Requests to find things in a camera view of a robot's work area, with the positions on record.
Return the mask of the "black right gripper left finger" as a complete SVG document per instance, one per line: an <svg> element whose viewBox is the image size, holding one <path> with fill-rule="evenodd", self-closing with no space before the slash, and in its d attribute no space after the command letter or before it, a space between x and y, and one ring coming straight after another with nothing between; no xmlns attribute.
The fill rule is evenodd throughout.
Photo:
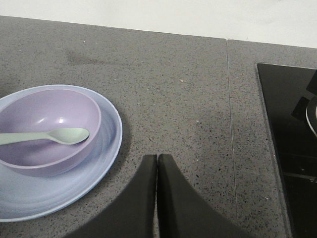
<svg viewBox="0 0 317 238"><path fill-rule="evenodd" d="M134 177L100 214L68 238L152 238L157 155L145 155Z"/></svg>

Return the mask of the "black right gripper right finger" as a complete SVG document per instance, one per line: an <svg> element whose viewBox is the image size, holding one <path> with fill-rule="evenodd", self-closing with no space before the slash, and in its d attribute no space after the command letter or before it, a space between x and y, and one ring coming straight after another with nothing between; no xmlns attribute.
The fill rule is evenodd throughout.
<svg viewBox="0 0 317 238"><path fill-rule="evenodd" d="M195 192L169 154L158 157L157 207L162 238L250 237Z"/></svg>

